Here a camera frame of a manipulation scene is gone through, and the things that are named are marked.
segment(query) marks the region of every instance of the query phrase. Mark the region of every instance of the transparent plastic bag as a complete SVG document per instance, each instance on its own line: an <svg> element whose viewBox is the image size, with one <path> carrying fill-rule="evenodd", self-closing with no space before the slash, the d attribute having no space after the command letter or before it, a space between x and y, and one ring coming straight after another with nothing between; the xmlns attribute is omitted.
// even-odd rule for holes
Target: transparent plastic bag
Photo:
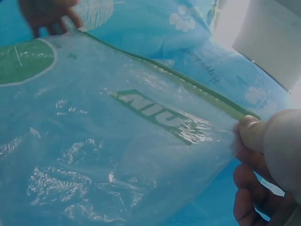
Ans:
<svg viewBox="0 0 301 226"><path fill-rule="evenodd" d="M252 114L83 33L0 50L0 219L154 225L232 160Z"/></svg>

